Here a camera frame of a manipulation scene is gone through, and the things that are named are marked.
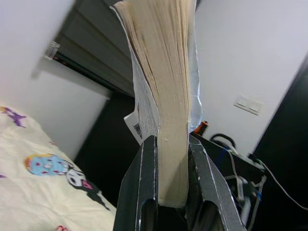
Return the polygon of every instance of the book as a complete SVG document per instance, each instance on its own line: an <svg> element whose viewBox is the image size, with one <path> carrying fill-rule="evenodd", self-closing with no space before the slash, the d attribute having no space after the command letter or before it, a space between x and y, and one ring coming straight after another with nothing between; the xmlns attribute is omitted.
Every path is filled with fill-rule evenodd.
<svg viewBox="0 0 308 231"><path fill-rule="evenodd" d="M113 7L133 63L135 111L126 124L141 144L157 136L158 203L183 207L188 136L201 121L194 0L123 0Z"/></svg>

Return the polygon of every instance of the cartoon print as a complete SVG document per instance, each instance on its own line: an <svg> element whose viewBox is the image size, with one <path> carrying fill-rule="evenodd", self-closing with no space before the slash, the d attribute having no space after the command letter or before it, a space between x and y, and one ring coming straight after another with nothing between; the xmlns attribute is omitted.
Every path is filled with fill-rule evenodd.
<svg viewBox="0 0 308 231"><path fill-rule="evenodd" d="M35 154L25 159L26 169L37 176L66 175L66 179L75 189L81 189L93 201L110 210L100 196L102 193L92 182L86 179L82 171L74 169L74 165L53 154Z"/></svg>
<svg viewBox="0 0 308 231"><path fill-rule="evenodd" d="M59 225L54 231L71 231L63 225Z"/></svg>
<svg viewBox="0 0 308 231"><path fill-rule="evenodd" d="M37 176L65 175L69 163L53 154L30 155L25 159L25 167Z"/></svg>
<svg viewBox="0 0 308 231"><path fill-rule="evenodd" d="M110 210L104 203L102 197L100 197L100 193L102 192L96 187L95 184L86 179L83 172L70 168L66 173L66 178L75 189L86 191L89 198L100 203L107 210Z"/></svg>
<svg viewBox="0 0 308 231"><path fill-rule="evenodd" d="M2 113L5 113L9 118L11 118L17 126L26 128L25 126L22 126L20 121L21 119L26 118L26 116L19 115L8 107L0 107L0 110L2 111Z"/></svg>

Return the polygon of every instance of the bedsheet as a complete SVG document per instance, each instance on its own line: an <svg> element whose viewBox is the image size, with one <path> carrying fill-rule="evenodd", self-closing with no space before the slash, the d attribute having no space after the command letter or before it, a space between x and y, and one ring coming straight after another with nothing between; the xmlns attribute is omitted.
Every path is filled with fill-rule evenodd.
<svg viewBox="0 0 308 231"><path fill-rule="evenodd" d="M115 212L34 119L0 105L0 230L111 231Z"/></svg>

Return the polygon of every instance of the white wall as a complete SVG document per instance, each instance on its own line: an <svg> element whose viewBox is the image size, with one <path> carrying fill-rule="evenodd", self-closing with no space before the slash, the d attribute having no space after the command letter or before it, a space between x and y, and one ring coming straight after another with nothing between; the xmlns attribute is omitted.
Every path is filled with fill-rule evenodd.
<svg viewBox="0 0 308 231"><path fill-rule="evenodd" d="M205 137L225 133L254 150L308 51L308 1L202 0L196 39ZM233 104L264 103L259 116Z"/></svg>
<svg viewBox="0 0 308 231"><path fill-rule="evenodd" d="M109 91L41 59L72 0L0 2L0 100L34 117L72 159Z"/></svg>

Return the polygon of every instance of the metal clamp jaw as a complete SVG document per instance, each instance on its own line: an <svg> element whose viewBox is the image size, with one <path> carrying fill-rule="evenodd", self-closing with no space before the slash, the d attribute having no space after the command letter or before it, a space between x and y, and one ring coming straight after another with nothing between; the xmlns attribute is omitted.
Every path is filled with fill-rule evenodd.
<svg viewBox="0 0 308 231"><path fill-rule="evenodd" d="M189 142L189 192L183 208L183 230L246 230L225 179L199 140L190 136ZM156 137L150 136L123 178L113 230L155 231L162 222L169 223L168 219L158 219L157 189L157 142Z"/></svg>

